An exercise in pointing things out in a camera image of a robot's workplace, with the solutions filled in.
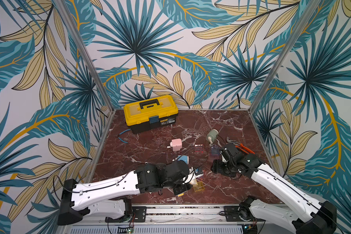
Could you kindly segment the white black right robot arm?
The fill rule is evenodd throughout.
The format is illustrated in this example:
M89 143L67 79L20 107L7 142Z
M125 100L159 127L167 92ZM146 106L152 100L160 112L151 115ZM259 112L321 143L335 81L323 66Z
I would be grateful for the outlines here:
M230 178L243 175L265 187L287 205L280 208L248 196L237 207L225 207L227 221L268 221L294 234L333 234L337 209L299 190L262 162L253 151L228 143L219 149L222 158L214 160L211 171Z

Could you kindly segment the yellow transparent tray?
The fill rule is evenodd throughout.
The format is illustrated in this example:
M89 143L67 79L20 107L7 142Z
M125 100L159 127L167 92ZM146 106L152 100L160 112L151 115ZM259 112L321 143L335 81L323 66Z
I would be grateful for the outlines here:
M197 181L193 186L194 192L203 192L205 190L205 185L202 181Z

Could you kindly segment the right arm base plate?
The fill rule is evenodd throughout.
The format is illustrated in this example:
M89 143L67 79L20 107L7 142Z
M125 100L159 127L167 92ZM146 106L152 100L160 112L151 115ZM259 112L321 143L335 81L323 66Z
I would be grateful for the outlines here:
M253 220L250 211L242 206L224 206L222 213L227 222L249 222Z

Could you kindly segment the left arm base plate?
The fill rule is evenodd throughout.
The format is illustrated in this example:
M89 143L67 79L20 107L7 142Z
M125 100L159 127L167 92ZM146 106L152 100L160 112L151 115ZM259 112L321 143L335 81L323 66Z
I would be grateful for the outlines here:
M134 206L129 208L129 211L125 211L124 215L120 218L112 219L110 217L105 218L106 223L128 223L134 220L134 223L144 223L146 220L146 206Z

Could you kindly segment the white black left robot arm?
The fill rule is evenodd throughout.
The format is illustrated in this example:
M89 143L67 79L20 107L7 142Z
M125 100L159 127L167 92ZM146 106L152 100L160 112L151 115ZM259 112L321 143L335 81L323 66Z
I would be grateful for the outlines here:
M92 183L68 179L63 184L57 224L66 226L82 221L86 215L105 215L117 219L124 215L120 208L125 196L156 193L171 189L175 196L194 186L203 175L199 167L189 167L183 160L169 164L139 164L124 175Z

